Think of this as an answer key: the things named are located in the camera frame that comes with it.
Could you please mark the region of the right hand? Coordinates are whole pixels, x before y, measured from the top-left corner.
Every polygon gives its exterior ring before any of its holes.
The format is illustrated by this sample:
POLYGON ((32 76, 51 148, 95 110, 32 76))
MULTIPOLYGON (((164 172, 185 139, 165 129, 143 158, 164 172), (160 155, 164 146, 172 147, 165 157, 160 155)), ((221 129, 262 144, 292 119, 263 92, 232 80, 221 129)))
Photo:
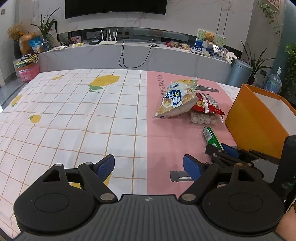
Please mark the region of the right hand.
POLYGON ((295 203, 280 220, 276 233, 285 240, 296 240, 295 203))

